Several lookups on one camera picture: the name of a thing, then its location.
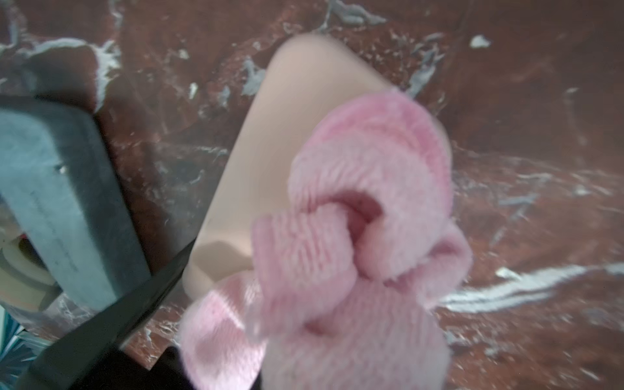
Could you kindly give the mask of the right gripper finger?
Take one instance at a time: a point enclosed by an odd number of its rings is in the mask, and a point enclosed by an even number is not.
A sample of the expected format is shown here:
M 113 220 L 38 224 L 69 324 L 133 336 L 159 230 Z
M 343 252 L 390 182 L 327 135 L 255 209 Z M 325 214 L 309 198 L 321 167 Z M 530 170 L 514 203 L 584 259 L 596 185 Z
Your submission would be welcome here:
M 177 352 L 147 369 L 122 349 L 178 284 L 189 243 L 151 279 L 56 341 L 19 377 L 15 389 L 191 389 Z

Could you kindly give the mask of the pink cloth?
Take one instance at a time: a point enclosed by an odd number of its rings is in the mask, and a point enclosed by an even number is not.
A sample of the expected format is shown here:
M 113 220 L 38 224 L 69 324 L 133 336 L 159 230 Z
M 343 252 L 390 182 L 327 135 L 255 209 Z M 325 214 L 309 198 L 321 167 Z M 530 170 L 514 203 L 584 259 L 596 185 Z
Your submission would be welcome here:
M 346 102 L 292 162 L 289 209 L 256 219 L 253 267 L 180 325 L 196 389 L 440 389 L 451 353 L 432 311 L 466 277 L 452 156 L 397 91 Z

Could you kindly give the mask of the grey-blue rectangular eyeglass case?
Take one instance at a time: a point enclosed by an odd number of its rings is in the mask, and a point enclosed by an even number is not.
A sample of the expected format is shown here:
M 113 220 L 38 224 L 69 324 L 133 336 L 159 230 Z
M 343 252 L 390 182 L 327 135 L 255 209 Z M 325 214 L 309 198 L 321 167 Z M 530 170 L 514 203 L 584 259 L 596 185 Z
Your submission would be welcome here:
M 2 97 L 1 195 L 74 302 L 103 310 L 150 278 L 88 112 L 33 97 Z

